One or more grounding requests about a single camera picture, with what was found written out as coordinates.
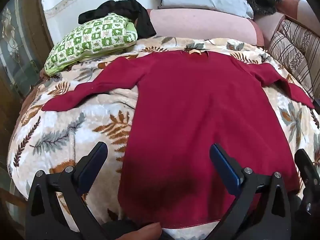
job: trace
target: floral blanket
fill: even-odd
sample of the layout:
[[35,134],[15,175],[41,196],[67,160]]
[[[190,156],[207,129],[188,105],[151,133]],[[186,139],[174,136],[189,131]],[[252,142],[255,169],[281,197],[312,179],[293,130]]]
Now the floral blanket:
[[[50,98],[73,90],[80,83],[92,81],[117,57],[131,59],[151,52],[177,49],[215,51],[231,55],[245,63],[269,62],[289,82],[300,86],[266,50],[236,40],[203,41],[161,36],[139,40],[135,46],[125,49],[121,54],[78,63],[39,86],[36,98],[23,115],[9,148],[8,170],[18,190],[28,198],[30,185],[38,170],[46,173],[60,172],[68,165],[75,165],[97,142],[103,141],[108,145],[108,158],[83,199],[99,223],[122,218],[124,214],[117,201],[117,192],[138,98],[137,88],[115,89],[106,94],[95,95],[67,112],[43,112],[41,107]],[[318,114],[291,101],[276,86],[266,87],[264,91],[279,119],[292,154],[297,149],[304,148],[320,173]],[[73,230],[77,230],[62,194],[57,195],[68,224]],[[214,222],[166,231],[175,239],[197,240],[205,238],[216,224]]]

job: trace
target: green and white pillowcase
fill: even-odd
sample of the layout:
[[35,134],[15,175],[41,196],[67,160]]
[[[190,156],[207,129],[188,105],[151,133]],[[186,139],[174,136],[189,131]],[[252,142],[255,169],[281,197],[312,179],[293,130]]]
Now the green and white pillowcase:
[[86,57],[105,55],[136,43],[138,34],[129,19],[115,13],[80,25],[56,44],[45,64],[48,75]]

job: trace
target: beige blanket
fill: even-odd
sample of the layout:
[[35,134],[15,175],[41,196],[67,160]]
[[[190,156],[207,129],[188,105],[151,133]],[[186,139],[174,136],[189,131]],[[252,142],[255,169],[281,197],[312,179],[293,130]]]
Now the beige blanket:
[[[108,63],[119,56],[135,58],[151,52],[161,53],[177,49],[216,51],[232,55],[245,63],[269,62],[289,82],[299,85],[267,51],[239,41],[203,41],[172,37],[139,40],[135,46],[128,48],[121,55],[106,56],[73,65],[40,85],[36,98],[22,117],[9,148],[8,170],[18,190],[27,198],[33,177],[38,170],[44,170],[46,173],[60,172],[68,165],[75,165],[97,142],[103,141],[108,145],[108,158],[89,193],[83,195],[83,199],[99,223],[121,218],[123,214],[117,201],[117,192],[122,160],[138,98],[137,88],[115,89],[106,94],[93,96],[67,112],[43,112],[41,107],[50,98],[73,90],[80,83],[92,81]],[[266,87],[264,91],[289,141],[292,153],[298,148],[304,148],[319,170],[318,114],[300,103],[291,101],[275,86]],[[57,195],[68,224],[73,230],[77,230],[61,193]],[[206,237],[216,224],[215,222],[192,228],[167,229],[167,232],[175,239],[197,240]]]

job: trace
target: long-sleeved garment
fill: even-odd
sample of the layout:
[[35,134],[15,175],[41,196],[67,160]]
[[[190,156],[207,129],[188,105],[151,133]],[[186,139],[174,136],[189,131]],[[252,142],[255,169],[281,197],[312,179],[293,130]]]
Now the long-sleeved garment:
[[269,63],[169,51],[117,58],[93,82],[42,109],[66,111],[87,95],[137,84],[119,203],[136,222],[182,228],[221,219],[234,199],[210,161],[213,143],[242,167],[266,175],[280,172],[288,192],[299,189],[288,142],[262,89],[274,82],[292,100],[313,108],[310,98]]
[[99,19],[114,12],[135,22],[138,39],[145,39],[156,35],[147,10],[136,0],[107,1],[95,10],[90,10],[79,15],[78,23]]

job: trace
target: metal bolt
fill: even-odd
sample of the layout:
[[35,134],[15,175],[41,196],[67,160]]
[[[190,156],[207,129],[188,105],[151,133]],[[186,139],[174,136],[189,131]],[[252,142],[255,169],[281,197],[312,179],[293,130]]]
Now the metal bolt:
[[246,168],[244,168],[244,172],[245,172],[246,174],[251,174],[251,173],[252,173],[252,169],[249,168],[249,167],[246,167]]
[[311,210],[311,203],[308,203],[307,204],[307,207],[306,207],[306,211],[310,214],[310,210]]
[[37,177],[41,177],[42,174],[43,174],[43,171],[37,171],[36,176],[37,176]]
[[73,171],[73,167],[72,166],[68,166],[68,167],[65,168],[65,171],[67,173],[69,173],[69,172]]
[[276,176],[276,178],[278,178],[278,179],[281,178],[281,174],[280,174],[279,172],[277,172],[277,171],[275,172],[275,176]]

